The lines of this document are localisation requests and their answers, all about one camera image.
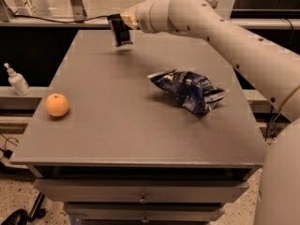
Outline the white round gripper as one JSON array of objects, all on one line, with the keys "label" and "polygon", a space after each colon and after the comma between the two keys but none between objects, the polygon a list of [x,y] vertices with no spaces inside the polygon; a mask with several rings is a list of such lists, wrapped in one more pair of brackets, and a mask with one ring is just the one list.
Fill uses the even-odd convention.
[{"label": "white round gripper", "polygon": [[170,33],[173,25],[169,19],[170,0],[146,0],[138,6],[120,13],[125,25],[133,30],[140,28],[144,33]]}]

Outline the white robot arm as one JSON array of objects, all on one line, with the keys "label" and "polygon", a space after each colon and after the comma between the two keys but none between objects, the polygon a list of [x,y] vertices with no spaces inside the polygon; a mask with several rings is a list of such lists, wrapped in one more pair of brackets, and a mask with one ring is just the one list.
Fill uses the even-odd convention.
[{"label": "white robot arm", "polygon": [[208,42],[291,123],[265,157],[254,225],[300,223],[300,56],[220,17],[208,0],[145,0],[121,13],[145,33]]}]

